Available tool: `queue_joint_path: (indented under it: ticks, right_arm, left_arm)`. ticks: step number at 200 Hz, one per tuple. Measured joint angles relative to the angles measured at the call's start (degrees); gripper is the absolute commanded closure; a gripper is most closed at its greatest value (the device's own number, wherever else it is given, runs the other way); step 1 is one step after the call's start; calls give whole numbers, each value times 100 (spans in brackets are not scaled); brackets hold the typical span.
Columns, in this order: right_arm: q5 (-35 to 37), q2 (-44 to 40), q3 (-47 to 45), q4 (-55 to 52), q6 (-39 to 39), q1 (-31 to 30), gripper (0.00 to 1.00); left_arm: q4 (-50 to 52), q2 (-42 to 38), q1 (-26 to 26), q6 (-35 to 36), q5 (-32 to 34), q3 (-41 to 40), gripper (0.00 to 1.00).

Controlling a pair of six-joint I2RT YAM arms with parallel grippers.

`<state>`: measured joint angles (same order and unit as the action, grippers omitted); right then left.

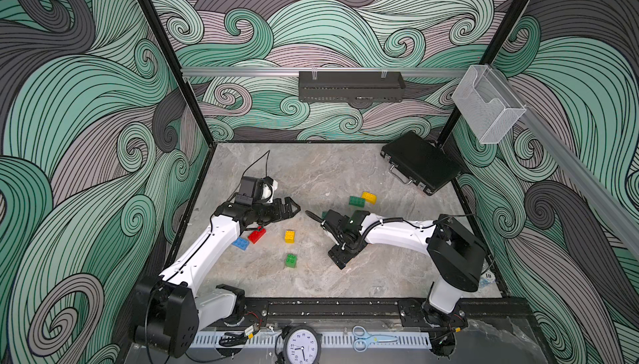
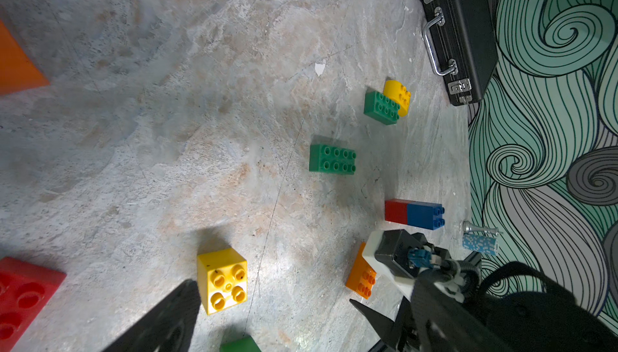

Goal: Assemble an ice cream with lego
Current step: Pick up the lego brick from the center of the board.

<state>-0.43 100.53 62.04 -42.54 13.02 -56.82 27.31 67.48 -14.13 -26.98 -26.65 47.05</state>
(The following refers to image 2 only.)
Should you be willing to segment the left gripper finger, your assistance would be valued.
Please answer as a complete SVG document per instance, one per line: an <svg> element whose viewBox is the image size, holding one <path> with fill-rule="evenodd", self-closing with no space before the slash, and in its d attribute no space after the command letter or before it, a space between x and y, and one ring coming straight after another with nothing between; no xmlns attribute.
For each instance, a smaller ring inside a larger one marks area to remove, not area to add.
<svg viewBox="0 0 618 352"><path fill-rule="evenodd" d="M183 281L106 350L187 351L200 307L197 282Z"/></svg>

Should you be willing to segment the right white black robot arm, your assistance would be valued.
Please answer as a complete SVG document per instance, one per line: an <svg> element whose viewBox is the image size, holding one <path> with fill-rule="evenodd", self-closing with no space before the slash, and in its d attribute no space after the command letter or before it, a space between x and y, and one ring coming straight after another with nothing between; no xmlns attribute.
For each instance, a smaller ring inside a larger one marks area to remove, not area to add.
<svg viewBox="0 0 618 352"><path fill-rule="evenodd" d="M515 276L532 276L542 292L497 298L489 288ZM615 351L616 334L576 304L574 295L531 267L511 262L473 288L460 303L436 287L434 272L418 276L394 320L353 300L380 340L375 351Z"/></svg>

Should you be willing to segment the red square lego brick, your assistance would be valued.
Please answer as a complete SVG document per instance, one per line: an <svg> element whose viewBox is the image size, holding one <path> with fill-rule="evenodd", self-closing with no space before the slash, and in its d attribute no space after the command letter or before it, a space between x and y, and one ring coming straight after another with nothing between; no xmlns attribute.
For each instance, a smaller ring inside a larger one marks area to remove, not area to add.
<svg viewBox="0 0 618 352"><path fill-rule="evenodd" d="M408 204L404 199L390 199L385 201L384 219L387 222L408 224Z"/></svg>

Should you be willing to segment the orange long lego brick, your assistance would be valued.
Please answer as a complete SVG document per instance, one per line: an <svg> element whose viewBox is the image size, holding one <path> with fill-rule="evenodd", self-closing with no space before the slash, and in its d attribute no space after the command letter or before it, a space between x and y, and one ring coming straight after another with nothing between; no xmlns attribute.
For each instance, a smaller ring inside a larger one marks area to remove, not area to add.
<svg viewBox="0 0 618 352"><path fill-rule="evenodd" d="M369 299L372 296L373 286L376 284L377 273L363 258L365 245L366 243L360 245L345 286L359 296Z"/></svg>

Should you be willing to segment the blue square lego brick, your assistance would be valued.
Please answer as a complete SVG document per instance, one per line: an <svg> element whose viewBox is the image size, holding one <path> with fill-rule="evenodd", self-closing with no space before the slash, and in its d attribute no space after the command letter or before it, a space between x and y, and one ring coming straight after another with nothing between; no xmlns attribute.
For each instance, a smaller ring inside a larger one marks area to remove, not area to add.
<svg viewBox="0 0 618 352"><path fill-rule="evenodd" d="M407 203L407 225L426 230L437 230L445 225L444 207L434 202Z"/></svg>

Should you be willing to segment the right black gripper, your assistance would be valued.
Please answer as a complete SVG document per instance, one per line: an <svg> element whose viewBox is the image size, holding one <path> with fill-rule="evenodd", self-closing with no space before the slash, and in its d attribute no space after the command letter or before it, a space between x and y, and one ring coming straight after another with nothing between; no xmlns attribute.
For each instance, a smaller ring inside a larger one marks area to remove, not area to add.
<svg viewBox="0 0 618 352"><path fill-rule="evenodd" d="M349 302L369 322L384 351L510 351L489 329L497 302L486 296L489 287L510 276L510 269L497 269L484 280L474 269L454 275L424 271L412 294L402 298L394 320L357 300Z"/></svg>

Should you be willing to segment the orange curved lego brick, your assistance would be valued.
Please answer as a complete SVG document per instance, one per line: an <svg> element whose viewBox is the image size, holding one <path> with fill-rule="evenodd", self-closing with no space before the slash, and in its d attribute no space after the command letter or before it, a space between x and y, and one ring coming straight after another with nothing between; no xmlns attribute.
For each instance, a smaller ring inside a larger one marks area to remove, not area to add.
<svg viewBox="0 0 618 352"><path fill-rule="evenodd" d="M1 22L1 95L46 87L50 82L27 57Z"/></svg>

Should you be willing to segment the green long lego brick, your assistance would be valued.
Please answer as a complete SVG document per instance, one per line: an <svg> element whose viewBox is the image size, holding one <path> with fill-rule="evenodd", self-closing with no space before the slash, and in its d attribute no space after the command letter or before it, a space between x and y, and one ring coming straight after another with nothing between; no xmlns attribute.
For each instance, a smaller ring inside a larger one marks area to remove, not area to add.
<svg viewBox="0 0 618 352"><path fill-rule="evenodd" d="M356 158L357 153L352 149L344 149L328 144L313 144L310 147L309 171L354 175L357 170L355 165Z"/></svg>
<svg viewBox="0 0 618 352"><path fill-rule="evenodd" d="M381 92L370 91L365 94L364 114L383 125L395 125L399 119L400 105Z"/></svg>

